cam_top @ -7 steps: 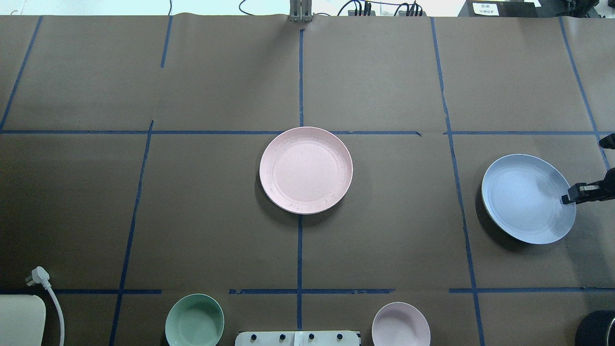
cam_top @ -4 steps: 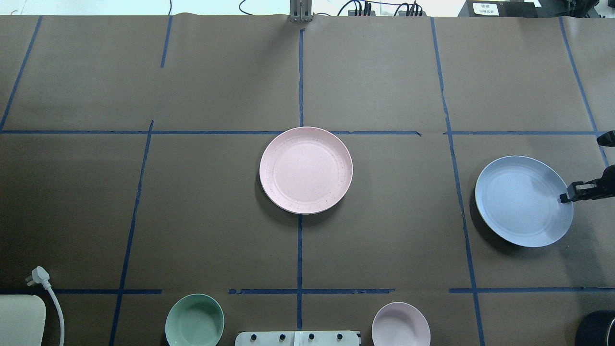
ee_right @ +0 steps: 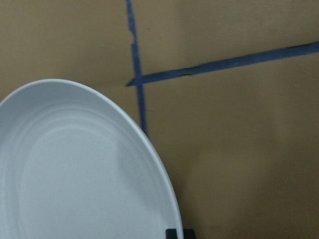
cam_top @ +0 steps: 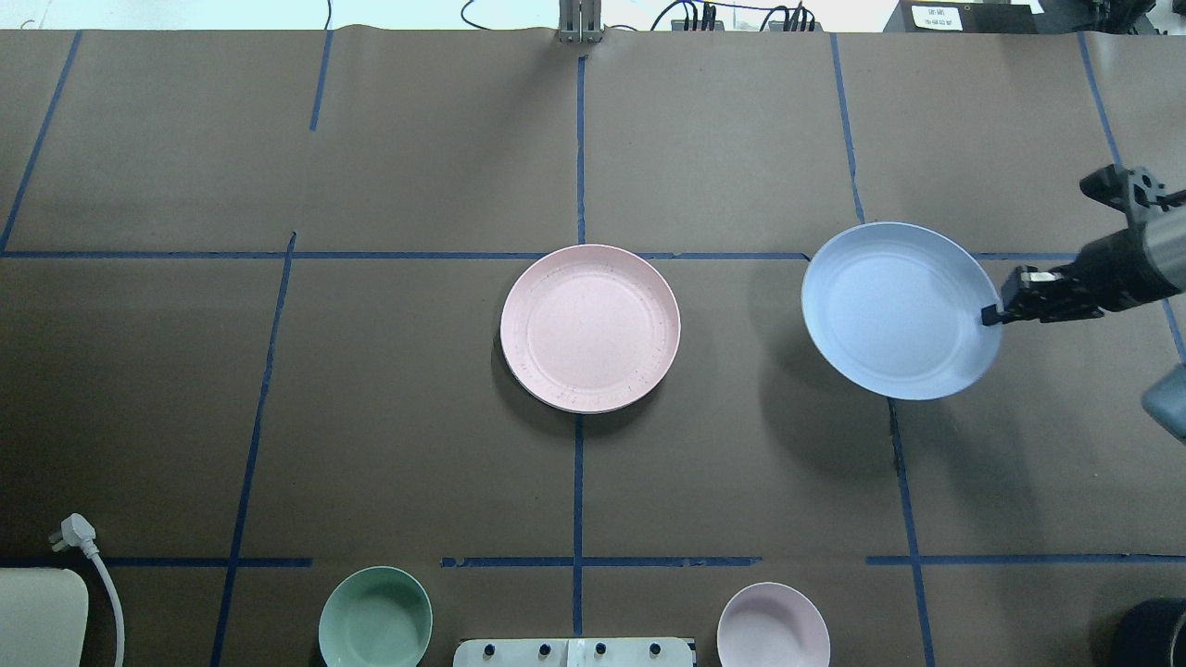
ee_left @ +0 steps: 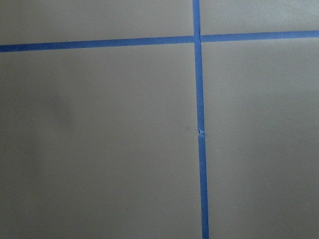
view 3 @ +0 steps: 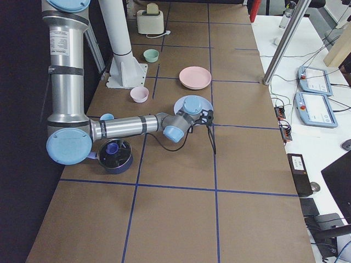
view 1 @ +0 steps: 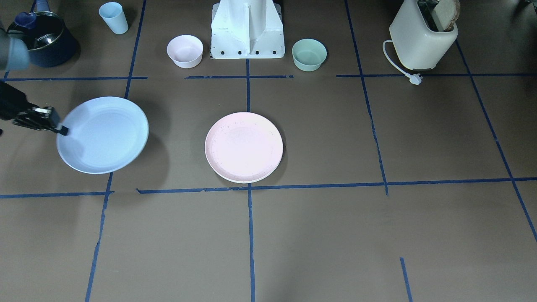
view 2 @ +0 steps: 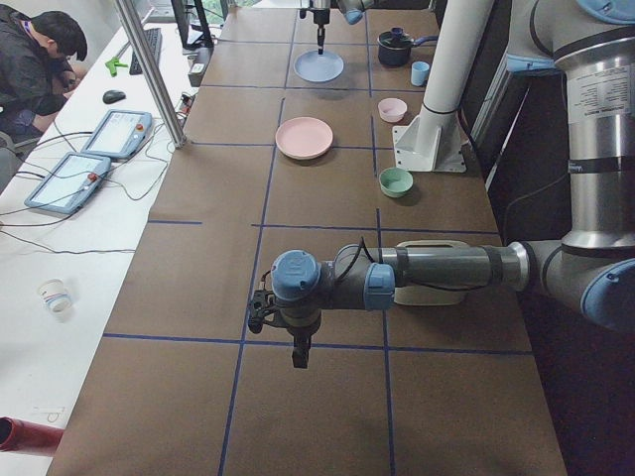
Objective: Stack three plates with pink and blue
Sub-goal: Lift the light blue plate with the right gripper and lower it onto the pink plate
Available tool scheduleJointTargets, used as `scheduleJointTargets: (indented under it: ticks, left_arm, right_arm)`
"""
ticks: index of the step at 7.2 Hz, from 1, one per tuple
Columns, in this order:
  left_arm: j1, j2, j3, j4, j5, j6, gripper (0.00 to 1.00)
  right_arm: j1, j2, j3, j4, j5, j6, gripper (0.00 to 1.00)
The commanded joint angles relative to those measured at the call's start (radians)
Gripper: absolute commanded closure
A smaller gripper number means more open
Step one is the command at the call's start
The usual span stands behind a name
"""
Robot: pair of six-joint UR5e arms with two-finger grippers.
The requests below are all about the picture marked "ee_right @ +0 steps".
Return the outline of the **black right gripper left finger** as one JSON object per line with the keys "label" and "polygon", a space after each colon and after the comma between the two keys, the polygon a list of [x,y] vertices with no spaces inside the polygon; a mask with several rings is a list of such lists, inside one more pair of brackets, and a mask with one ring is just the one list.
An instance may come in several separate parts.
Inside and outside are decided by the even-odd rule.
{"label": "black right gripper left finger", "polygon": [[177,231],[176,231],[176,229],[167,229],[165,231],[165,238],[166,239],[177,239]]}

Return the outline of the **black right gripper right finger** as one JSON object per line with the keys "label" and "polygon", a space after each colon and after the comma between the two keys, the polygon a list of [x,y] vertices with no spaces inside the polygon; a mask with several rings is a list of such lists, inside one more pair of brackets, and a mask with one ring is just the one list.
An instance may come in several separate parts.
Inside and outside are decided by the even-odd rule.
{"label": "black right gripper right finger", "polygon": [[196,234],[194,229],[183,229],[184,239],[196,239]]}

